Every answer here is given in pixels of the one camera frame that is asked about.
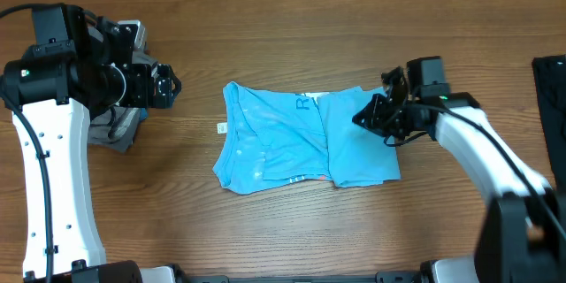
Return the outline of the light blue t-shirt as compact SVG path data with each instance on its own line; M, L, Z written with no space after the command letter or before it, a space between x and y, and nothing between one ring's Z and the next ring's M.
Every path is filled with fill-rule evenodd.
M304 180L336 187L368 187L399 180L394 148L352 118L383 88L282 93L223 89L226 139L213 166L221 187L249 195Z

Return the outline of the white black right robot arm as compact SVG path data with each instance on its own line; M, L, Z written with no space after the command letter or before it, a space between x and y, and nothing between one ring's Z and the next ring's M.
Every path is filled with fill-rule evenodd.
M354 124L400 147L428 135L446 149L486 201L473 255L426 261L419 270L379 272L378 282L563 282L565 196L493 130L480 104L452 92L441 57L382 73L386 92Z

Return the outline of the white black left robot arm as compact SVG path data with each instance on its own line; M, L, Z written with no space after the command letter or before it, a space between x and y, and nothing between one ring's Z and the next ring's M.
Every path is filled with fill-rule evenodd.
M28 10L35 42L1 77L24 161L24 281L182 281L173 265L142 269L134 261L107 261L88 175L92 120L108 114L110 129L133 134L142 110L173 106L180 80L148 55L138 20L114 22L71 4Z

